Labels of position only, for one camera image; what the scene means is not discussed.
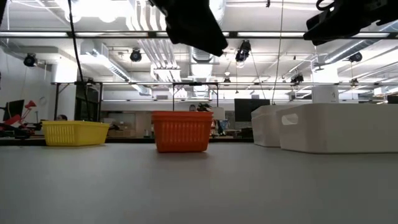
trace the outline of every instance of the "orange basket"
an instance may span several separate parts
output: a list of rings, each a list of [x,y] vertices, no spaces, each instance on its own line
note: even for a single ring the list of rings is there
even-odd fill
[[[212,112],[155,111],[158,152],[203,152],[209,143]]]

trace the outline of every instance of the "computer screen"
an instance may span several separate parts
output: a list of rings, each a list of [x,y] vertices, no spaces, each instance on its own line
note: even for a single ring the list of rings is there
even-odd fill
[[[251,121],[251,113],[260,106],[270,105],[269,100],[259,99],[235,99],[235,121]]]
[[[24,100],[11,101],[6,104],[6,108],[4,109],[4,116],[2,117],[3,121],[7,121],[15,115],[22,116],[22,112],[24,110]]]

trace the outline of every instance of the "plastic basket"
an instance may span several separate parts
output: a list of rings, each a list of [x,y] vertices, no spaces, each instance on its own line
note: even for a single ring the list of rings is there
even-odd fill
[[[105,143],[109,124],[88,121],[43,121],[48,146],[89,146]]]
[[[155,111],[152,114],[158,152],[207,150],[211,112]]]

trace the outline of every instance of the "monitor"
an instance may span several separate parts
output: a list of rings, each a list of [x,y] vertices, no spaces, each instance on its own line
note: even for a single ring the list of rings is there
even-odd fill
[[[15,115],[19,115],[22,117],[22,112],[24,110],[24,100],[17,100],[6,103],[6,107],[4,109],[4,116],[2,117],[3,121],[7,121]]]
[[[270,105],[269,100],[260,99],[235,99],[235,121],[251,121],[251,113],[260,106]]]

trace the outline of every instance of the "bin handle cutout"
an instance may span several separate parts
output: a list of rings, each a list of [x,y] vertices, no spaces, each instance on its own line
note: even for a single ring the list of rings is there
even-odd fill
[[[299,123],[299,117],[297,114],[288,114],[282,116],[283,125],[295,125]]]

